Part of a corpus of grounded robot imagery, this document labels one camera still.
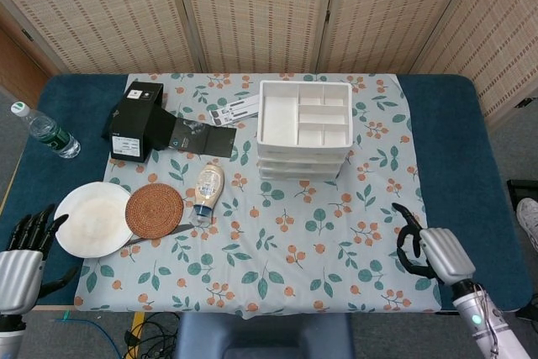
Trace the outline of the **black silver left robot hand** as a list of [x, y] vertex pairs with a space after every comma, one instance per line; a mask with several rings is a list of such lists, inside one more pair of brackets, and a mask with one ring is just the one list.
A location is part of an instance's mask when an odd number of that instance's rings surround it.
[[77, 274], [71, 267], [51, 282], [43, 276], [56, 232], [67, 221], [63, 214], [51, 220], [55, 208], [48, 205], [36, 214], [25, 215], [14, 227], [1, 251], [1, 316], [22, 316], [36, 302], [64, 288]]

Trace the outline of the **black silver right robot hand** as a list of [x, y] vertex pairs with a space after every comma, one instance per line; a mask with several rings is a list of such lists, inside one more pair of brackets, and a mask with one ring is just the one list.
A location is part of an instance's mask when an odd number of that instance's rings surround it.
[[[444, 228], [423, 228], [411, 212], [399, 203], [392, 207], [405, 219], [406, 225], [399, 231], [396, 241], [396, 253], [400, 264], [412, 275], [436, 278], [447, 287], [469, 288], [475, 284], [472, 280], [476, 267], [463, 249], [456, 236]], [[404, 244], [412, 238], [413, 253], [416, 258], [425, 254], [424, 266], [415, 265], [407, 257]]]

